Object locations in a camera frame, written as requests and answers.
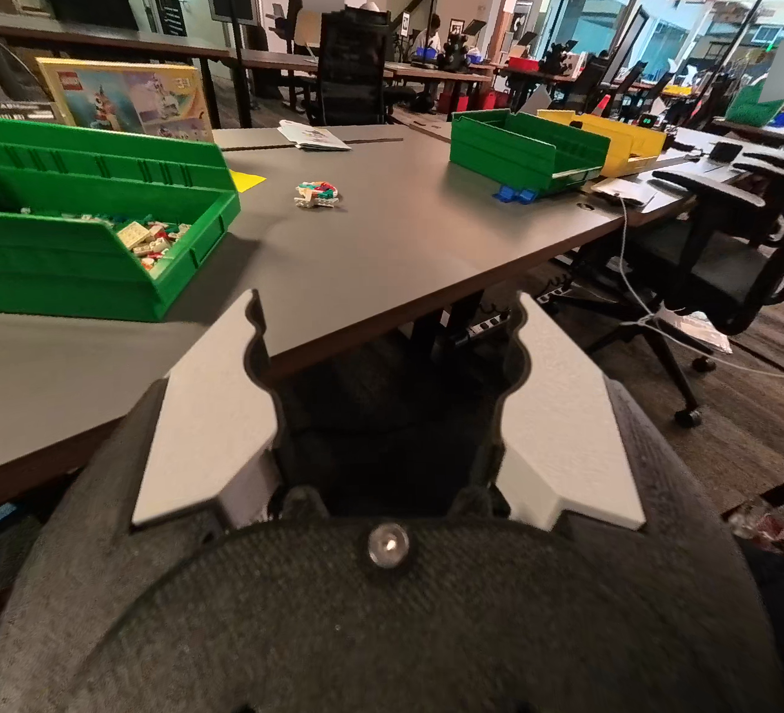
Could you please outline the colourful toy set box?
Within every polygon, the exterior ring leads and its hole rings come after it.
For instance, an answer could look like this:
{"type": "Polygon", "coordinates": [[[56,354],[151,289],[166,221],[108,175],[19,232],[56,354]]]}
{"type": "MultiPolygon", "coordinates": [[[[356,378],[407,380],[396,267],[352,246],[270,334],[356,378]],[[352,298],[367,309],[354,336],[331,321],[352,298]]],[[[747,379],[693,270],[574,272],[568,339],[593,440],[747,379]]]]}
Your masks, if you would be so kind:
{"type": "Polygon", "coordinates": [[[201,75],[185,63],[123,63],[37,57],[67,125],[212,143],[201,75]]]}

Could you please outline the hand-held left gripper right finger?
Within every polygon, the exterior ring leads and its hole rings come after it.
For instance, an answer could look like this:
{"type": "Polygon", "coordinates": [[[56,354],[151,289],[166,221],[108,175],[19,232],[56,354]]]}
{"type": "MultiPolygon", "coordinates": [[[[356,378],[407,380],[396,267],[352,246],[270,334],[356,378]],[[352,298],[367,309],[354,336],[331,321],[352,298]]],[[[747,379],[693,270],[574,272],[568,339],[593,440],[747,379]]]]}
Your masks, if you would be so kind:
{"type": "Polygon", "coordinates": [[[565,513],[639,530],[644,510],[602,371],[518,292],[496,410],[492,483],[509,519],[552,531],[565,513]]]}

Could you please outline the instruction booklet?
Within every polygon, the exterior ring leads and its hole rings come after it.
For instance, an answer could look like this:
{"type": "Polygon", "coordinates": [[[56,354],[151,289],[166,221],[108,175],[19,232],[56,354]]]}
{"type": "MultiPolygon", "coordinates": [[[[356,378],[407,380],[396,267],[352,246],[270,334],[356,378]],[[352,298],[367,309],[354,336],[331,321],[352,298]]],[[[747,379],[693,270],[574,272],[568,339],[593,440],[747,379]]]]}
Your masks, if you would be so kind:
{"type": "Polygon", "coordinates": [[[292,120],[280,120],[278,131],[296,148],[307,151],[345,152],[351,146],[325,128],[292,120]]]}

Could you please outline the black mesh office chair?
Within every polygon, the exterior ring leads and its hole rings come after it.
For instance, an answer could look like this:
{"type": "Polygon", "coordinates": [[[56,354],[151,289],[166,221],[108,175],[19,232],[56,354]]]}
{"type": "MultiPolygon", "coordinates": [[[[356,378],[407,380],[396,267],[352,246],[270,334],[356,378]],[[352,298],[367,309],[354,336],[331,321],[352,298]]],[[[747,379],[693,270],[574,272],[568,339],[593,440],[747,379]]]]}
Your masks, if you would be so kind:
{"type": "Polygon", "coordinates": [[[318,70],[303,97],[313,126],[387,124],[417,92],[384,79],[389,12],[345,7],[321,15],[318,70]]]}

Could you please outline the green divided plastic bin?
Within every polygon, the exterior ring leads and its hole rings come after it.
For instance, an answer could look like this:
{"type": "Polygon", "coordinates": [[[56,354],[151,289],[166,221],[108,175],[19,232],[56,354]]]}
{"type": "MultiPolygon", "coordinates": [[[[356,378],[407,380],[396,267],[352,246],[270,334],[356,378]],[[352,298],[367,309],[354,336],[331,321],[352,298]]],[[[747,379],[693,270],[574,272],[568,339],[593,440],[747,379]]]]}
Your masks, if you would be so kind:
{"type": "Polygon", "coordinates": [[[460,112],[451,125],[451,162],[535,198],[599,177],[612,143],[601,133],[506,109],[460,112]]]}

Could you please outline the dark wooden desk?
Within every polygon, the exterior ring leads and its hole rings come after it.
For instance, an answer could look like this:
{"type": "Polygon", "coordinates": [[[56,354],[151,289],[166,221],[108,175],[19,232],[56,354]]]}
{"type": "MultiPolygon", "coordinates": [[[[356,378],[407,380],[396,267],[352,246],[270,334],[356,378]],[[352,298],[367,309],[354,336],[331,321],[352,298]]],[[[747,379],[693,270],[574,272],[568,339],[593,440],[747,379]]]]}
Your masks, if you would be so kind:
{"type": "Polygon", "coordinates": [[[230,67],[234,57],[229,48],[195,38],[8,14],[1,15],[1,35],[13,46],[51,51],[57,57],[117,62],[198,61],[210,123],[215,129],[222,127],[209,63],[220,62],[230,67]]]}

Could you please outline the flat grey pouch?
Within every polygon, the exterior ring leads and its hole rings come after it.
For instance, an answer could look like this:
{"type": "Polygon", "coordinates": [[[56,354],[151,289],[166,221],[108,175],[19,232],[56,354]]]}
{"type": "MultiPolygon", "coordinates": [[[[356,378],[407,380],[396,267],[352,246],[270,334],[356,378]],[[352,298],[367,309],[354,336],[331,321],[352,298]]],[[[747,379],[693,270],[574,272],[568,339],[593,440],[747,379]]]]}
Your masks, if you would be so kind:
{"type": "Polygon", "coordinates": [[[647,183],[638,183],[623,178],[605,178],[595,182],[590,192],[592,195],[616,206],[632,209],[645,208],[657,195],[657,190],[647,183]]]}

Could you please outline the white power strip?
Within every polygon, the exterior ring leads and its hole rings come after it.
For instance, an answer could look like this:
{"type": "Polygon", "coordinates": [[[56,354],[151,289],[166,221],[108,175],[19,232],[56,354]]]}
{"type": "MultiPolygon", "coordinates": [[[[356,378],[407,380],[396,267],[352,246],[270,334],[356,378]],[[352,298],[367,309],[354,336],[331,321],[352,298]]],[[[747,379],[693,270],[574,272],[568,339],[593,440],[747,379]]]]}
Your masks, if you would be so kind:
{"type": "Polygon", "coordinates": [[[489,335],[499,329],[504,329],[509,320],[510,311],[505,309],[495,315],[486,317],[470,326],[466,332],[470,339],[474,339],[483,335],[489,335]]]}

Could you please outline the yellow container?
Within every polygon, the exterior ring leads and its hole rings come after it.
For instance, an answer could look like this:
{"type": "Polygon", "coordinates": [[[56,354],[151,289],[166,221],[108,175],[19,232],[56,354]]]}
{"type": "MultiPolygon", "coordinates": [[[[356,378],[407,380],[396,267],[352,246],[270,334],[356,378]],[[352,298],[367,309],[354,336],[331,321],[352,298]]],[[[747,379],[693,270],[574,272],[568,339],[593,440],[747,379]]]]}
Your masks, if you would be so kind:
{"type": "Polygon", "coordinates": [[[563,125],[581,124],[583,131],[610,140],[601,176],[621,178],[652,169],[665,150],[664,132],[630,125],[594,114],[577,114],[571,110],[539,109],[537,115],[563,125]]]}

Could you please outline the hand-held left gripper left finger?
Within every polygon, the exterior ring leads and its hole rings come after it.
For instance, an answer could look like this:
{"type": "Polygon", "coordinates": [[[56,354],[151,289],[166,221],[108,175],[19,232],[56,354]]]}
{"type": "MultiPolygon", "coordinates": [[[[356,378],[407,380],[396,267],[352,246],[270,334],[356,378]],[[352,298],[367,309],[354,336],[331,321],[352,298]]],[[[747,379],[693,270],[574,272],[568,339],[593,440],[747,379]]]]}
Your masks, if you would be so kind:
{"type": "Polygon", "coordinates": [[[274,448],[278,400],[260,295],[244,291],[171,367],[132,525],[146,528],[208,507],[230,529],[270,518],[281,486],[274,448]]]}

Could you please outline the pile of toy bricks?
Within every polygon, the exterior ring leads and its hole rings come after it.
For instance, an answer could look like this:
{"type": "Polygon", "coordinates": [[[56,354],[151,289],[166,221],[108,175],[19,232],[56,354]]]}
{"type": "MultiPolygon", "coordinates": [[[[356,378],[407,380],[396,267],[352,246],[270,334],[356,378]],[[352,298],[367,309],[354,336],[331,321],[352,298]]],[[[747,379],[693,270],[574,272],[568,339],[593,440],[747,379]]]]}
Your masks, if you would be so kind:
{"type": "Polygon", "coordinates": [[[188,222],[170,222],[146,215],[141,218],[106,212],[66,212],[58,210],[22,207],[14,216],[64,220],[71,222],[101,224],[108,228],[122,246],[143,266],[152,270],[193,227],[188,222]]]}

